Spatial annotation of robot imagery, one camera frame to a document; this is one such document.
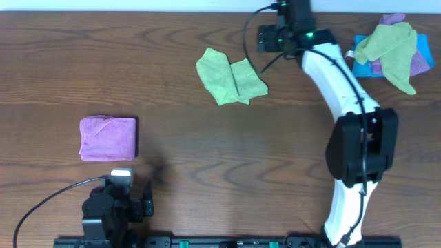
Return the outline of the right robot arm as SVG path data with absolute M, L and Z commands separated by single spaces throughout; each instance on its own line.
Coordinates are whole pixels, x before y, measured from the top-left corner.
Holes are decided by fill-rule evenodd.
M 393 162 L 398 115 L 364 91 L 331 30 L 316 27 L 309 1 L 277 1 L 276 10 L 276 46 L 316 84 L 334 119 L 325 150 L 334 178 L 327 246 L 401 247 L 399 238 L 361 234 L 369 198 Z

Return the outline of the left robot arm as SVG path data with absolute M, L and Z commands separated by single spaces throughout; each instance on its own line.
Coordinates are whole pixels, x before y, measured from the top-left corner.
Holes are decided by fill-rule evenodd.
M 141 198 L 131 198 L 131 176 L 104 176 L 83 203 L 84 247 L 142 247 L 143 239 L 131 223 L 154 214 L 152 184 L 147 182 Z

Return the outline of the green microfiber cloth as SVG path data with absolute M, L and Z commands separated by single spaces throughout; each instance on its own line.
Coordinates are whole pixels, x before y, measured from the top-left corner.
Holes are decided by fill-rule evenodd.
M 243 103 L 268 94 L 267 85 L 259 78 L 248 59 L 229 63 L 227 56 L 207 48 L 196 62 L 198 75 L 205 89 L 218 105 Z

